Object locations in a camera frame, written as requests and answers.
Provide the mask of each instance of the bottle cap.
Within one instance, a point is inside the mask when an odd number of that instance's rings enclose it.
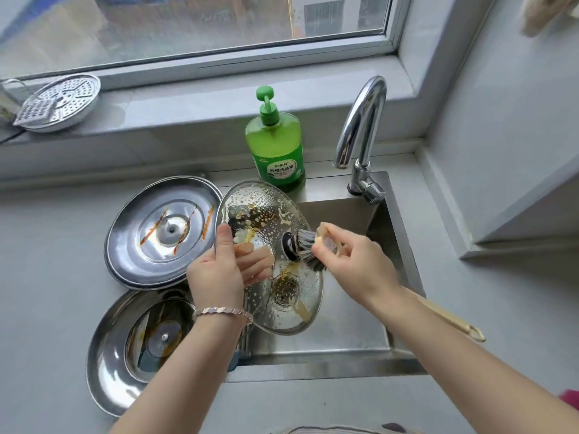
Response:
[[[255,92],[258,101],[264,104],[259,107],[259,115],[264,125],[274,125],[280,120],[280,114],[273,99],[273,88],[268,85],[260,86]]]

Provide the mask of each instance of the white window frame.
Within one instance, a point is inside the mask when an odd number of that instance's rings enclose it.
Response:
[[[149,84],[194,80],[204,77],[288,68],[299,65],[355,59],[394,53],[400,43],[402,28],[410,0],[391,0],[384,34],[364,35],[354,32],[339,39],[312,40],[294,44],[267,46],[247,50],[144,62],[119,66],[95,66],[83,69],[101,79],[103,90],[117,90]],[[29,86],[41,86],[63,74],[78,69],[49,73],[46,76],[25,76]]]

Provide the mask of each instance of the person's left arm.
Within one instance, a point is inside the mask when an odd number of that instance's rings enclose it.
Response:
[[[243,286],[271,276],[273,256],[258,249],[238,257],[231,230],[217,230],[216,250],[187,271],[196,307],[243,307]],[[225,373],[242,328],[239,316],[202,315],[112,433],[198,433]]]

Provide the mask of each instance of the sink basin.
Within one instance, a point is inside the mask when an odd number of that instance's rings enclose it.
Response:
[[[385,173],[378,175],[387,178]],[[322,184],[315,181],[308,180],[310,188],[304,192],[311,194],[314,184]],[[304,202],[300,202],[300,196],[294,199],[312,228],[322,221],[331,222],[379,243],[393,261],[401,283],[424,295],[412,253],[406,244],[398,243],[388,198],[386,203],[370,206],[362,198],[340,195],[344,197],[321,201],[302,197]],[[404,242],[405,234],[398,232],[398,236]],[[408,251],[406,259],[402,258],[401,248]],[[293,336],[272,335],[254,328],[248,338],[248,353],[250,357],[228,373],[228,382],[426,373],[403,343],[348,297],[328,271],[324,272],[321,308],[311,327]]]

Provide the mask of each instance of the forearm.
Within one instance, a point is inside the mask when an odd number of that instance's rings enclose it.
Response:
[[[408,294],[372,312],[416,355],[479,434],[576,433],[579,413]]]
[[[197,433],[225,377],[243,324],[234,316],[200,316],[111,432]]]

